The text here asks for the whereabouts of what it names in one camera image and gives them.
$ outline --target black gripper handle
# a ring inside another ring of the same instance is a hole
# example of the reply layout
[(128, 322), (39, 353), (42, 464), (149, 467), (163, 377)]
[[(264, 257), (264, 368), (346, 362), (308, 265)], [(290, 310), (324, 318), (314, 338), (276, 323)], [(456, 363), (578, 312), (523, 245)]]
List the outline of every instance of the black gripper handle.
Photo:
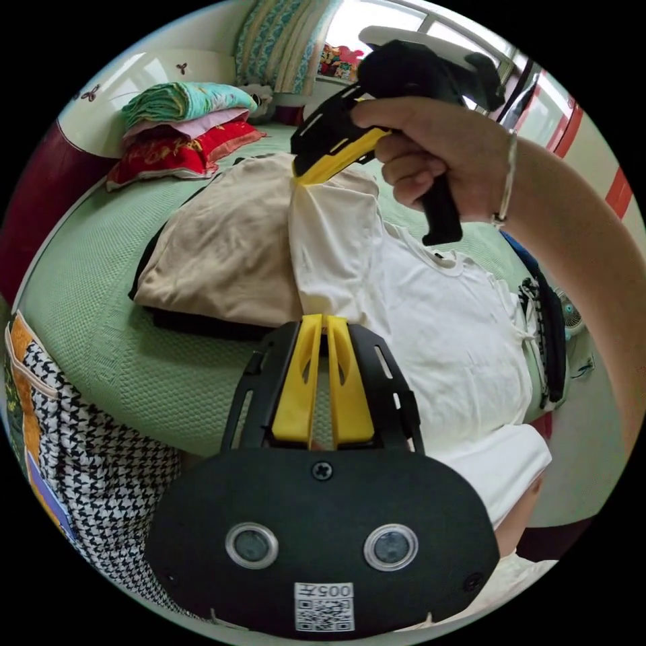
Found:
[(462, 239), (460, 214), (451, 195), (446, 174), (435, 178), (433, 186), (422, 196), (421, 202), (429, 223), (429, 232), (422, 238), (424, 245), (430, 247)]

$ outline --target silver bracelet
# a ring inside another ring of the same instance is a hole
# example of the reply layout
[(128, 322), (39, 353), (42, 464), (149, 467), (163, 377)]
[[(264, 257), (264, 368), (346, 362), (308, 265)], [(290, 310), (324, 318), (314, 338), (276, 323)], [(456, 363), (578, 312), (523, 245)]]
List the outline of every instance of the silver bracelet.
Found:
[(500, 204), (500, 211), (498, 211), (498, 213), (494, 213), (491, 217), (491, 223), (498, 230), (504, 227), (507, 222), (507, 210), (509, 209), (509, 202), (511, 200), (511, 188), (513, 186), (513, 179), (516, 175), (516, 147), (518, 142), (516, 131), (510, 130), (509, 136), (509, 157), (507, 178), (505, 179), (505, 192), (503, 193), (503, 200)]

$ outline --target white t-shirt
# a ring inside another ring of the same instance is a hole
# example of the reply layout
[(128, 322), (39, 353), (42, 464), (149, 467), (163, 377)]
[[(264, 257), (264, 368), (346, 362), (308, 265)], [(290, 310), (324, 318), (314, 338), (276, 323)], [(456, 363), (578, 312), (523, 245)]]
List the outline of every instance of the white t-shirt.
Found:
[(519, 299), (467, 256), (438, 258), (385, 224), (372, 187), (296, 188), (289, 243), (303, 311), (384, 338), (415, 393), (426, 454), (471, 483), (497, 527), (551, 461), (522, 424), (532, 381)]

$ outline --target human hand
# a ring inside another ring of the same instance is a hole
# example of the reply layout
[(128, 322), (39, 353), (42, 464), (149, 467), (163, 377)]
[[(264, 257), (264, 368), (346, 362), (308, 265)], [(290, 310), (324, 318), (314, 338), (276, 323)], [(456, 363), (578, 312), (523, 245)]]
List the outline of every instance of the human hand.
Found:
[(491, 119), (420, 97), (361, 101), (352, 118), (362, 128), (399, 131), (375, 149), (399, 203), (422, 211), (420, 198), (446, 173), (462, 221), (489, 222), (499, 210), (509, 135)]

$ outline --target pillow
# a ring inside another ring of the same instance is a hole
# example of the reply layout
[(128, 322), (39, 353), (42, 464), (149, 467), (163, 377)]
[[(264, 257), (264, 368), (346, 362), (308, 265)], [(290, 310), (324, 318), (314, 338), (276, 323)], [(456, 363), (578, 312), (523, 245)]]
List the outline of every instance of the pillow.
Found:
[(167, 128), (185, 135), (189, 139), (196, 139), (200, 135), (229, 121), (247, 121), (249, 110), (246, 108), (228, 108), (227, 110), (216, 110), (197, 119), (190, 121), (140, 121), (123, 135), (123, 144), (127, 148), (134, 143), (137, 135), (155, 128)]
[(150, 132), (136, 139), (106, 179), (106, 190), (113, 191), (138, 180), (177, 177), (202, 180), (217, 172), (217, 160), (247, 143), (265, 136), (244, 121), (232, 121), (211, 128), (196, 139), (162, 137), (152, 139)]

